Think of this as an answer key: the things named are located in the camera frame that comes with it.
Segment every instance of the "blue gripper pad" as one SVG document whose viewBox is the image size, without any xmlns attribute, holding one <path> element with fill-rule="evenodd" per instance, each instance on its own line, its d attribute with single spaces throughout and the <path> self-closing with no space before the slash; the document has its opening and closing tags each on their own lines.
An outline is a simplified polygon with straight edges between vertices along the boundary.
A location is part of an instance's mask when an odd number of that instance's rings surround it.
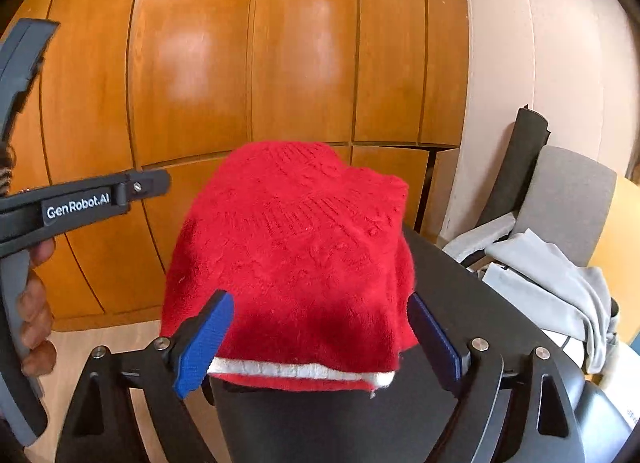
<svg viewBox="0 0 640 463">
<path fill-rule="evenodd" d="M 462 382 L 462 360 L 446 333 L 422 299 L 413 293 L 407 303 L 409 325 L 427 355 L 427 359 L 443 389 L 457 395 Z"/>
<path fill-rule="evenodd" d="M 180 399 L 199 388 L 234 316 L 233 297 L 218 290 L 196 320 L 199 328 L 174 361 L 174 390 Z"/>
</svg>

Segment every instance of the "white wall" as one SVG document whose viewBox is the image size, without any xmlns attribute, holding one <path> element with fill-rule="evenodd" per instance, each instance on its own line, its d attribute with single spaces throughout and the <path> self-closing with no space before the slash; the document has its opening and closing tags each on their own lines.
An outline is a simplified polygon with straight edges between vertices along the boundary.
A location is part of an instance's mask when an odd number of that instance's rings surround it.
<svg viewBox="0 0 640 463">
<path fill-rule="evenodd" d="M 549 121 L 549 144 L 623 175 L 639 132 L 640 61 L 617 0 L 468 2 L 465 127 L 444 239 L 476 223 L 524 104 Z"/>
</svg>

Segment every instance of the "red knit fabric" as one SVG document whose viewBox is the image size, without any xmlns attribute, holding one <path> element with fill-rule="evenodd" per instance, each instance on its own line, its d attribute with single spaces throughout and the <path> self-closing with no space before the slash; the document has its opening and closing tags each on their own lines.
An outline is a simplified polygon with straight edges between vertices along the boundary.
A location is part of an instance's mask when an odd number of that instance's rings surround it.
<svg viewBox="0 0 640 463">
<path fill-rule="evenodd" d="M 161 334 L 221 288 L 235 313 L 218 357 L 395 371 L 417 341 L 406 318 L 414 265 L 402 236 L 408 188 L 348 167 L 324 144 L 259 142 L 229 154 L 196 198 L 167 274 Z M 287 390 L 360 382 L 221 375 Z"/>
</svg>

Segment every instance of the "light wood floor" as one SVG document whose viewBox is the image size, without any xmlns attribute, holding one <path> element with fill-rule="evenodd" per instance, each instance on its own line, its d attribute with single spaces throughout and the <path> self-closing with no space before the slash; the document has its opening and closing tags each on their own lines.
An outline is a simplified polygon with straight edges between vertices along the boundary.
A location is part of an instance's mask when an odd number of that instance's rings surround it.
<svg viewBox="0 0 640 463">
<path fill-rule="evenodd" d="M 108 346 L 113 353 L 140 349 L 151 342 L 158 335 L 158 331 L 159 322 L 155 321 L 91 331 L 54 333 L 51 336 L 53 344 L 58 349 L 58 364 L 51 375 L 40 379 L 45 393 L 45 407 L 49 414 L 49 428 L 27 449 L 33 463 L 54 461 L 66 409 L 91 350 L 101 344 Z M 142 391 L 132 390 L 132 398 L 151 463 L 165 463 L 166 459 L 151 424 Z M 215 408 L 205 401 L 199 390 L 187 396 L 185 402 L 215 458 L 220 463 L 230 463 Z"/>
</svg>

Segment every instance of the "silver screw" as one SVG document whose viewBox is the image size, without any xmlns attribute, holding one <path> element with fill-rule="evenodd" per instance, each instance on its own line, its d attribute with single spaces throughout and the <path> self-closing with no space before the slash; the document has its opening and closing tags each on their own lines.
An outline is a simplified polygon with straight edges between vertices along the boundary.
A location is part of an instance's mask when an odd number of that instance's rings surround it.
<svg viewBox="0 0 640 463">
<path fill-rule="evenodd" d="M 107 348 L 105 346 L 98 346 L 93 351 L 91 351 L 91 357 L 95 359 L 102 358 L 107 354 Z"/>
<path fill-rule="evenodd" d="M 471 345 L 478 351 L 487 351 L 489 348 L 489 342 L 480 337 L 474 338 L 471 341 Z"/>
<path fill-rule="evenodd" d="M 536 348 L 536 356 L 542 360 L 549 360 L 551 358 L 551 353 L 547 348 L 539 347 Z"/>
<path fill-rule="evenodd" d="M 171 345 L 171 341 L 167 337 L 158 337 L 154 340 L 154 348 L 158 351 L 164 351 Z"/>
</svg>

